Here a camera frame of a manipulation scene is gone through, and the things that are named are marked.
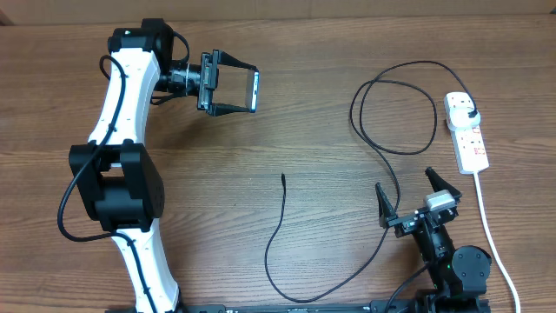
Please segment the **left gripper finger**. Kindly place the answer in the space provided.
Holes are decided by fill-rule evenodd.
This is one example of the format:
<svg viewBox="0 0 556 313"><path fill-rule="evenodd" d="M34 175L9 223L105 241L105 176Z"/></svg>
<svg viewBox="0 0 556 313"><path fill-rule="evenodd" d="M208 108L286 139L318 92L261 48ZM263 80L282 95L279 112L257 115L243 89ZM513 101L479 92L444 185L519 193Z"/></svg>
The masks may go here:
<svg viewBox="0 0 556 313"><path fill-rule="evenodd" d="M240 107L225 103L210 104L210 115L212 117L219 117L231 113L254 113L254 111L247 107Z"/></svg>
<svg viewBox="0 0 556 313"><path fill-rule="evenodd" d="M213 50L213 59L219 65L241 68L245 70L258 71L258 68L255 65L244 63L243 61L240 61L235 57L232 57L231 55L229 55L227 52L223 50Z"/></svg>

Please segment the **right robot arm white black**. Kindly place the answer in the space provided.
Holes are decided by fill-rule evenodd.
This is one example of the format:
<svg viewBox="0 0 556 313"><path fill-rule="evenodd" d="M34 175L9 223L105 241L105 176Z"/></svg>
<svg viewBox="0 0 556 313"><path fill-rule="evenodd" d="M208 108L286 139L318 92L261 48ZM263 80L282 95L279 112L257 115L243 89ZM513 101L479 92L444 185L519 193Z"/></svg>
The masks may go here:
<svg viewBox="0 0 556 313"><path fill-rule="evenodd" d="M397 237L412 236L424 266L411 275L386 301L370 303L373 312L488 312L487 279L492 257L482 248L466 245L456 248L446 224L458 216L461 192L442 179L432 168L425 174L434 190L424 197L424 206L413 214L398 216L381 185L375 185L379 222ZM431 277L433 288L418 290L412 299L397 296L421 273Z"/></svg>

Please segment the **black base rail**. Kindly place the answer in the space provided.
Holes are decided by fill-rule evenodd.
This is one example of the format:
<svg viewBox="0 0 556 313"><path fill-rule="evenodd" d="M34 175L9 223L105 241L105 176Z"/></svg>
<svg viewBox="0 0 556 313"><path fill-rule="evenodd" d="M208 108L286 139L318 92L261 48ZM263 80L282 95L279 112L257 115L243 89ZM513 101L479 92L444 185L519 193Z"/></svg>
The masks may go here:
<svg viewBox="0 0 556 313"><path fill-rule="evenodd" d="M324 304L324 305L275 305L275 306L246 306L246 307L225 307L224 305L190 305L178 308L176 312L187 313L382 313L386 312L386 300L374 300L365 304ZM131 313L137 312L135 308L105 310L111 313ZM409 312L428 312L425 309L416 309L412 306L411 300L395 300L388 312L409 313ZM481 300L479 308L472 310L441 308L432 312L480 312L490 313L491 308L487 300Z"/></svg>

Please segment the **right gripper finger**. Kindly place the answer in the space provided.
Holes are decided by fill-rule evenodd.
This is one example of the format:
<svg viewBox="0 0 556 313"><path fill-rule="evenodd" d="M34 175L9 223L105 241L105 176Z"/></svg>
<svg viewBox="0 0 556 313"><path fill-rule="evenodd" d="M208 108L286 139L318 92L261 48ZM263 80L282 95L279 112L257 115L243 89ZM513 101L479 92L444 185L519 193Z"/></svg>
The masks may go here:
<svg viewBox="0 0 556 313"><path fill-rule="evenodd" d="M386 193L381 187L381 184L377 183L374 187L378 199L380 226L382 228L390 228L391 222L395 220L398 215L396 214L394 207L388 200Z"/></svg>
<svg viewBox="0 0 556 313"><path fill-rule="evenodd" d="M446 190L454 198L455 201L459 201L462 197L462 193L453 187L452 184L444 180L432 167L427 167L425 169L425 174L434 190L434 192L439 192Z"/></svg>

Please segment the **white power strip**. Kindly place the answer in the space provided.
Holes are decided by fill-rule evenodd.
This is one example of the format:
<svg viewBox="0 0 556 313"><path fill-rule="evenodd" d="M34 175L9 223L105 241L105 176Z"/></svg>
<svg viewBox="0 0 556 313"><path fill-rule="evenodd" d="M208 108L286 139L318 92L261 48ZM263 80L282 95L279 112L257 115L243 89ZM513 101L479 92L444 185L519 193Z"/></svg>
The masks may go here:
<svg viewBox="0 0 556 313"><path fill-rule="evenodd" d="M444 106L446 114L449 107L467 108L469 114L474 112L473 101L466 92L447 93ZM489 167L480 126L458 131L450 130L450 133L460 174L478 174Z"/></svg>

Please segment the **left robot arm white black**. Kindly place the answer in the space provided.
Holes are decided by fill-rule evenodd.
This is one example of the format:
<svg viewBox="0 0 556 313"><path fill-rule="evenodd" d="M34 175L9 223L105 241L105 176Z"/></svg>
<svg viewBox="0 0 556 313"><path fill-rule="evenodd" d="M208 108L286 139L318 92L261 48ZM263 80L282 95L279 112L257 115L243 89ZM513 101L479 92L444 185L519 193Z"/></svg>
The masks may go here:
<svg viewBox="0 0 556 313"><path fill-rule="evenodd" d="M196 97L197 108L212 117L254 113L260 72L222 50L204 52L199 64L172 57L182 35L161 18L145 18L138 28L117 28L101 61L111 67L102 113L86 144L69 151L73 179L65 205L78 190L89 218L122 254L134 292L134 312L183 312L182 293L173 278L160 233L165 194L162 177L145 142L149 108L179 97ZM244 106L216 103L219 69L248 73Z"/></svg>

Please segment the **blue Samsung Galaxy smartphone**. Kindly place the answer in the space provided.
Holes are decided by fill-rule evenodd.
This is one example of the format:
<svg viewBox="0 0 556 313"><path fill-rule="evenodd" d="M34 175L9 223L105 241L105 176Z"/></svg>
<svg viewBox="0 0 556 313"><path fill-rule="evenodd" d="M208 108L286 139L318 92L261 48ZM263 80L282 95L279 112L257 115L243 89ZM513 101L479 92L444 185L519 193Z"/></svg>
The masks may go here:
<svg viewBox="0 0 556 313"><path fill-rule="evenodd" d="M259 78L260 73L258 70L248 70L245 106L250 113L255 113L257 109Z"/></svg>

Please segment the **white charger adapter plug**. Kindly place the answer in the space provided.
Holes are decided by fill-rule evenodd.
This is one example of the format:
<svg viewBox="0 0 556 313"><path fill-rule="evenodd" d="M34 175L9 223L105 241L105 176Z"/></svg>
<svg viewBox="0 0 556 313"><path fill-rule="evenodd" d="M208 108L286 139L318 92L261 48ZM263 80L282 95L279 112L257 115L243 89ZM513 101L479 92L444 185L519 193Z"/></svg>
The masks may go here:
<svg viewBox="0 0 556 313"><path fill-rule="evenodd" d="M464 130L480 125L481 116L477 113L474 117L469 116L467 108L449 107L447 111L447 127L451 131Z"/></svg>

